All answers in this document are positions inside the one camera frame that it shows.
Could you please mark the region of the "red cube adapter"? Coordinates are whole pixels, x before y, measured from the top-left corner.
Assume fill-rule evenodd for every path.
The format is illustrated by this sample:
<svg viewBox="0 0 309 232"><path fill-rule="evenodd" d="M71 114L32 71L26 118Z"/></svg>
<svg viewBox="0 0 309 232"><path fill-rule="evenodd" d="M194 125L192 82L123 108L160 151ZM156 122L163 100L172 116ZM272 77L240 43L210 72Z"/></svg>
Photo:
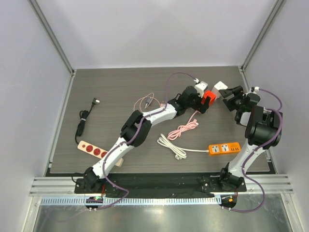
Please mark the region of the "red cube adapter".
<svg viewBox="0 0 309 232"><path fill-rule="evenodd" d="M202 97L201 104L211 106L215 102L216 98L217 97L213 92L207 90Z"/></svg>

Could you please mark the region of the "white cube adapter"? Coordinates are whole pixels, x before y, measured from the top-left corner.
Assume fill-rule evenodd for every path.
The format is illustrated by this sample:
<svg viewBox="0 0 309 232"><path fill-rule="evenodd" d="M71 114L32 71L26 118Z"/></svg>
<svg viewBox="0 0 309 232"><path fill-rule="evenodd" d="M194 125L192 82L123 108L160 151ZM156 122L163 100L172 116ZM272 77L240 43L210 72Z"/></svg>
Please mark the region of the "white cube adapter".
<svg viewBox="0 0 309 232"><path fill-rule="evenodd" d="M220 90L226 90L226 89L228 89L228 86L224 84L222 81L219 81L214 85L212 93L214 93L216 99L219 99L221 97Z"/></svg>

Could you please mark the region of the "beige power strip red sockets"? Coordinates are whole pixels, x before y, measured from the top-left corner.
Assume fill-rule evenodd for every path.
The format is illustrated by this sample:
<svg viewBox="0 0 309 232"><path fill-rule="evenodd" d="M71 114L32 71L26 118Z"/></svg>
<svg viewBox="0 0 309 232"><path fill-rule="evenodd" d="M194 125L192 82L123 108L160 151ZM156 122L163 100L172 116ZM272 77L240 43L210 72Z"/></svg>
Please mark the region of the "beige power strip red sockets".
<svg viewBox="0 0 309 232"><path fill-rule="evenodd" d="M79 144L77 145L77 148L91 156L94 156L96 158L102 159L104 158L108 151L99 148L97 146L94 146L88 142L85 141L80 141Z"/></svg>

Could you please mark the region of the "grey usb charger adapter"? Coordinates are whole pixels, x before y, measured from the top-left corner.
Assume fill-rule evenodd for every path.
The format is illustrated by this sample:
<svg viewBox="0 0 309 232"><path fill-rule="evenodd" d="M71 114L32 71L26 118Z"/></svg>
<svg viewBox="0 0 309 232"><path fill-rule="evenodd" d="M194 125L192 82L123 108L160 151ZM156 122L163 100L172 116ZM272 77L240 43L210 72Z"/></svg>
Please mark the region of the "grey usb charger adapter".
<svg viewBox="0 0 309 232"><path fill-rule="evenodd" d="M153 100L152 97L149 97L149 98L146 100L145 108L147 108L147 107L152 103L152 100Z"/></svg>

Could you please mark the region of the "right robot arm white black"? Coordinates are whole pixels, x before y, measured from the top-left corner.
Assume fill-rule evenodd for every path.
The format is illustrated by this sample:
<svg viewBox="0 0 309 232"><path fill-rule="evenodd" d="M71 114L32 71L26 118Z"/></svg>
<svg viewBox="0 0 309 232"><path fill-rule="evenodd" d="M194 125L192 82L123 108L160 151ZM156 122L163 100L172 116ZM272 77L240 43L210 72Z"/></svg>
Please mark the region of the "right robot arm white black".
<svg viewBox="0 0 309 232"><path fill-rule="evenodd" d="M275 97L280 104L279 108L276 110L259 106L258 103L261 100L259 91ZM218 187L222 191L235 191L244 184L248 168L259 155L279 143L283 123L280 111L282 101L274 93L259 87L252 87L245 93L242 86L237 86L221 89L219 93L228 110L236 111L236 123L246 127L244 146L220 171L220 177L217 180Z"/></svg>

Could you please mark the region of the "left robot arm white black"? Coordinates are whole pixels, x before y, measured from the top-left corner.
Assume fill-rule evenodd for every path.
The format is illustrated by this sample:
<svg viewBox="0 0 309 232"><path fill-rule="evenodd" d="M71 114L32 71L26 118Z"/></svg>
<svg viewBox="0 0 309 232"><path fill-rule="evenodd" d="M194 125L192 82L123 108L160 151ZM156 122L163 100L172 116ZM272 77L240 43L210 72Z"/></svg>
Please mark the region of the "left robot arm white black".
<svg viewBox="0 0 309 232"><path fill-rule="evenodd" d="M76 186L92 193L99 192L110 170L127 152L146 140L153 126L179 117L189 108L203 114L215 98L216 96L207 89L200 89L198 85L188 86L163 107L145 113L134 111L122 126L120 136L112 148L107 152L99 152L98 157L101 160L85 170L82 179L77 180Z"/></svg>

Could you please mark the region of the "orange power strip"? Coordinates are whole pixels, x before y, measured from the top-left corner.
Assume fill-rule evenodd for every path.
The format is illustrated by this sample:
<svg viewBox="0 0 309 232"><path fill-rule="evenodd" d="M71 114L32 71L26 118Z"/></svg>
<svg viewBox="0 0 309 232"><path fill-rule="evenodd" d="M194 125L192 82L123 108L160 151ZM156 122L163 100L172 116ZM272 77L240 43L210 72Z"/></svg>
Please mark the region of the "orange power strip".
<svg viewBox="0 0 309 232"><path fill-rule="evenodd" d="M225 144L213 144L209 145L209 155L225 155L225 154L234 154L241 151L240 144L238 142L234 143L225 143Z"/></svg>

